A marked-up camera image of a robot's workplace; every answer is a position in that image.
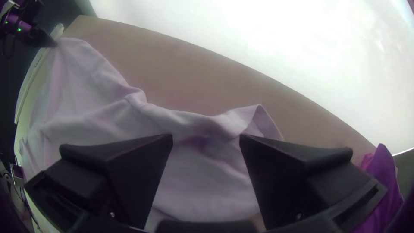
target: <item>white cloth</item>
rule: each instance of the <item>white cloth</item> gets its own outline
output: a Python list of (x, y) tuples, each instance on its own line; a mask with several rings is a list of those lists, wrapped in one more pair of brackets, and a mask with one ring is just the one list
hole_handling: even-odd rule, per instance
[(261, 105), (217, 116), (155, 106), (78, 39), (60, 39), (50, 62), (20, 141), (27, 180), (60, 159), (63, 143), (98, 145), (170, 133), (174, 146), (153, 208), (192, 221), (242, 220), (259, 211), (238, 140), (241, 133), (281, 139)]

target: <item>purple fabric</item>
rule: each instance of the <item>purple fabric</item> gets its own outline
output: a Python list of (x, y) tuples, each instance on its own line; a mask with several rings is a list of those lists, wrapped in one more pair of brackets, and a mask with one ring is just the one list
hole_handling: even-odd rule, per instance
[(394, 159), (387, 147), (379, 144), (374, 155), (365, 156), (361, 168), (387, 187), (388, 192), (371, 215), (354, 230), (354, 233), (384, 232), (403, 203), (395, 177)]
[(414, 229), (414, 188), (411, 188), (410, 195), (405, 200), (394, 223), (390, 226), (389, 233), (413, 232)]

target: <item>wooden table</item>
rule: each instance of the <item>wooden table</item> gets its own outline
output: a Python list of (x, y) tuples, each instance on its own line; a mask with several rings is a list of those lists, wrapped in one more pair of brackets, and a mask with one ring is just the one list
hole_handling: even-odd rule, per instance
[[(353, 148), (353, 162), (360, 163), (375, 147), (339, 118), (293, 91), (229, 58), (170, 36), (119, 22), (79, 16), (63, 37), (87, 41), (122, 74), (130, 86), (145, 91), (147, 100), (158, 106), (216, 115), (229, 109), (262, 104), (285, 140), (316, 147)], [(50, 65), (40, 66), (17, 125), (15, 154), (19, 139), (28, 131), (35, 97), (45, 82)], [(43, 216), (29, 201), (44, 230)]]

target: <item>purple cloth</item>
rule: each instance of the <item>purple cloth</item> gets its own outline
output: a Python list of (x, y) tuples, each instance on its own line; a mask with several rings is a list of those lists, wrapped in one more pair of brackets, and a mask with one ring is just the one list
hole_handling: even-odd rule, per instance
[(384, 232), (402, 206), (403, 199), (395, 177), (395, 163), (391, 153), (379, 144), (375, 154), (367, 154), (361, 168), (388, 188), (387, 194), (354, 233)]

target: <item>bright light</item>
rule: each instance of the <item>bright light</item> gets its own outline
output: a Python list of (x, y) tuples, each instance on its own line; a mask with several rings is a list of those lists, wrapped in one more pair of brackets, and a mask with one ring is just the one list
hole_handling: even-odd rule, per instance
[(256, 69), (392, 153), (414, 145), (414, 16), (406, 0), (91, 4), (98, 17), (170, 35)]

